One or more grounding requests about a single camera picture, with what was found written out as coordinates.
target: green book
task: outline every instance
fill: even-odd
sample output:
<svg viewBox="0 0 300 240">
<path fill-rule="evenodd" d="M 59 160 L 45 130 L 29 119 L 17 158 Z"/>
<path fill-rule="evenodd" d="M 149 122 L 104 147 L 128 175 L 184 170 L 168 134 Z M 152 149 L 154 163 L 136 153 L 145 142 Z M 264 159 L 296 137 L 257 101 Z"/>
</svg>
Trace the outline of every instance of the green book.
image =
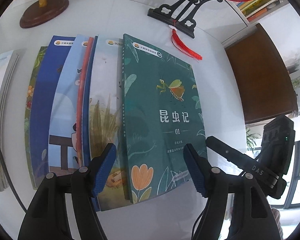
<svg viewBox="0 0 300 240">
<path fill-rule="evenodd" d="M 207 157 L 200 99 L 191 65 L 123 35 L 122 125 L 130 201 L 164 194 L 190 179 L 183 147 Z"/>
</svg>

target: screw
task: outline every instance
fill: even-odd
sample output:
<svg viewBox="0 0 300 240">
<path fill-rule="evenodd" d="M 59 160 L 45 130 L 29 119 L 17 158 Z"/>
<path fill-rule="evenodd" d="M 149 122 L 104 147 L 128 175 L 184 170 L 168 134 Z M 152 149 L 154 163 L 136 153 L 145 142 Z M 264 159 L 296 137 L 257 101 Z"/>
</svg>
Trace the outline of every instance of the screw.
<svg viewBox="0 0 300 240">
<path fill-rule="evenodd" d="M 213 173 L 220 173 L 220 169 L 217 168 L 217 167 L 213 167 L 213 168 L 211 169 L 211 171 L 212 171 Z"/>
<path fill-rule="evenodd" d="M 79 169 L 79 172 L 85 173 L 85 172 L 87 172 L 87 170 L 88 170 L 88 167 L 82 166 L 82 167 Z"/>
<path fill-rule="evenodd" d="M 49 172 L 47 175 L 46 175 L 46 178 L 47 179 L 52 179 L 54 176 L 54 173 L 53 172 Z"/>
<path fill-rule="evenodd" d="M 247 179 L 253 179 L 253 175 L 251 173 L 246 173 L 245 176 Z"/>
</svg>

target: tassel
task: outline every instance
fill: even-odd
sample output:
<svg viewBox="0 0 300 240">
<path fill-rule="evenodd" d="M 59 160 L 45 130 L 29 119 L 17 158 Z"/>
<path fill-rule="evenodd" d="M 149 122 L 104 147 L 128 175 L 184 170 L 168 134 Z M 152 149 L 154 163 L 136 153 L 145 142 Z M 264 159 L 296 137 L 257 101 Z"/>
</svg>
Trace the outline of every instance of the tassel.
<svg viewBox="0 0 300 240">
<path fill-rule="evenodd" d="M 191 58 L 195 58 L 197 60 L 202 60 L 202 57 L 196 53 L 195 51 L 189 49 L 183 42 L 180 40 L 177 30 L 172 25 L 169 25 L 169 27 L 172 29 L 172 36 L 171 36 L 171 42 L 172 44 L 182 53 L 188 55 Z"/>
</svg>

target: flower illustration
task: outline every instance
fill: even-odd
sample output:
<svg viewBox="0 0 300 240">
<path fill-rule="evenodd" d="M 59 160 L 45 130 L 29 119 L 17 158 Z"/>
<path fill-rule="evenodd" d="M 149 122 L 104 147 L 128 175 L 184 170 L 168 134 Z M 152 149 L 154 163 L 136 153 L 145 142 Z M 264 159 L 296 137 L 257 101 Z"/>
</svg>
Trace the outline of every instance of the flower illustration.
<svg viewBox="0 0 300 240">
<path fill-rule="evenodd" d="M 131 179 L 133 186 L 136 190 L 143 190 L 149 186 L 153 177 L 153 168 L 146 164 L 142 164 L 140 168 L 138 166 L 133 166 L 131 169 Z"/>
<path fill-rule="evenodd" d="M 28 86 L 28 95 L 27 97 L 33 97 L 34 88 L 32 86 Z"/>
<path fill-rule="evenodd" d="M 32 104 L 32 102 L 30 101 L 30 100 L 28 100 L 27 101 L 27 103 L 26 103 L 26 109 L 31 109 L 31 104 Z"/>
</svg>

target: insect illustration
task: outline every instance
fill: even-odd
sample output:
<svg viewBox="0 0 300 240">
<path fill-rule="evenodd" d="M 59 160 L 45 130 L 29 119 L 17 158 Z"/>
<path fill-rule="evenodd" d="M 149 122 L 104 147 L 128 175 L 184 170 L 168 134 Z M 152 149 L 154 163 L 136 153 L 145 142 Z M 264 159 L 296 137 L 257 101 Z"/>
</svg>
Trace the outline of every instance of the insect illustration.
<svg viewBox="0 0 300 240">
<path fill-rule="evenodd" d="M 174 98 L 180 102 L 183 101 L 183 93 L 185 92 L 185 88 L 183 86 L 181 86 L 182 82 L 180 79 L 176 79 L 174 81 L 172 81 L 172 83 L 168 86 L 163 79 L 160 79 L 160 83 L 162 86 L 157 85 L 157 89 L 160 88 L 162 89 L 160 91 L 161 93 L 164 93 L 166 91 L 166 88 L 170 89 L 171 94 L 174 96 Z"/>
</svg>

